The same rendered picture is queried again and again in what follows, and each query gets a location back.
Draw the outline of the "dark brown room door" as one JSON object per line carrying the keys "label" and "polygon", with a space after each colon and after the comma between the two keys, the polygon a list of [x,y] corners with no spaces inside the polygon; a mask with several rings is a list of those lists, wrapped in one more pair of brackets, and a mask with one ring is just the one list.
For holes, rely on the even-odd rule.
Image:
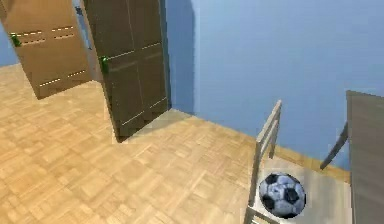
{"label": "dark brown room door", "polygon": [[122,142],[168,109],[159,0],[86,0],[115,138]]}

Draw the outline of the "grey wooden chair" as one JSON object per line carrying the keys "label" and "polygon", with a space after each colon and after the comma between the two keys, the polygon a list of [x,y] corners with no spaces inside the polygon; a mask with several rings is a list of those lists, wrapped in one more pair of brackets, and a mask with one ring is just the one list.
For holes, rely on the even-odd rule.
{"label": "grey wooden chair", "polygon": [[[277,101],[256,138],[243,224],[352,224],[351,188],[347,183],[274,156],[281,108],[282,102]],[[288,173],[304,187],[305,208],[294,218],[276,217],[260,201],[259,185],[274,172]]]}

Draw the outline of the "black and white football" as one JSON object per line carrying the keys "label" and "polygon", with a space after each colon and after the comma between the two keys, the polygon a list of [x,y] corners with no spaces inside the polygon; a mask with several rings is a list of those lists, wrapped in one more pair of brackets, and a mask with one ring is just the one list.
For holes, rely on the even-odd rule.
{"label": "black and white football", "polygon": [[260,183],[259,198],[268,212],[283,219],[298,216],[306,204],[304,187],[295,177],[282,172],[271,173]]}

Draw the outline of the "grey brown table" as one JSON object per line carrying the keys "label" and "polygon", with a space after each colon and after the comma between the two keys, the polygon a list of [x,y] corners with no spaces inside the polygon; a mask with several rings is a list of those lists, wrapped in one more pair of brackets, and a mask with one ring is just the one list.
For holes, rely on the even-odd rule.
{"label": "grey brown table", "polygon": [[384,96],[347,90],[346,100],[347,120],[320,169],[348,141],[352,224],[384,224]]}

